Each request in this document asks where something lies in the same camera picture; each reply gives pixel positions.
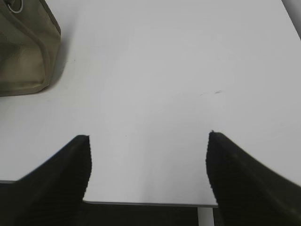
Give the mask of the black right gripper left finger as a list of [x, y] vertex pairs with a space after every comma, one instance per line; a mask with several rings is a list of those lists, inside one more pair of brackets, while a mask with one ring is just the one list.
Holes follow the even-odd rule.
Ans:
[[89, 136], [78, 135], [32, 172], [0, 185], [0, 224], [75, 226], [91, 171]]

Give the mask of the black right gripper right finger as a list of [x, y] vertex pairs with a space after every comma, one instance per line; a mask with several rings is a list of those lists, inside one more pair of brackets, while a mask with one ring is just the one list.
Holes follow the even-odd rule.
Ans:
[[206, 172], [225, 226], [299, 226], [301, 187], [220, 132], [210, 132]]

